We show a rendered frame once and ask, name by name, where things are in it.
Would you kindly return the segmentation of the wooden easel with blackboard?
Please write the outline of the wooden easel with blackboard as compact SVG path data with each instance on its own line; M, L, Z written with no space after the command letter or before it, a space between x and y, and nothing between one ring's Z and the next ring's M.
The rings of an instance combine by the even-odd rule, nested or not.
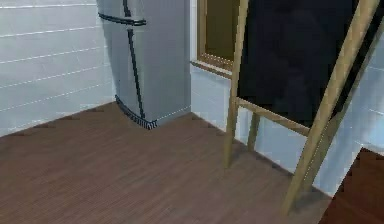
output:
M239 108L254 147L266 118L306 141L282 209L308 191L384 32L384 0L240 0L224 163Z

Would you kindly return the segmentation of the grey fridge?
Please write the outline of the grey fridge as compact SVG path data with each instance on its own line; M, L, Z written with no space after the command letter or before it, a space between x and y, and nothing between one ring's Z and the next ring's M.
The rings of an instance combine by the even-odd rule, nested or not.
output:
M151 130L190 111L190 0L96 0L115 86L115 101ZM145 118L140 117L127 29L133 29Z

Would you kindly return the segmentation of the wooden framed window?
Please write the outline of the wooden framed window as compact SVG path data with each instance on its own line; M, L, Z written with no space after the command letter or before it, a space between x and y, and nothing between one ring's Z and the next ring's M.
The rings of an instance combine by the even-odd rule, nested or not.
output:
M240 0L196 0L197 54L191 64L231 78Z

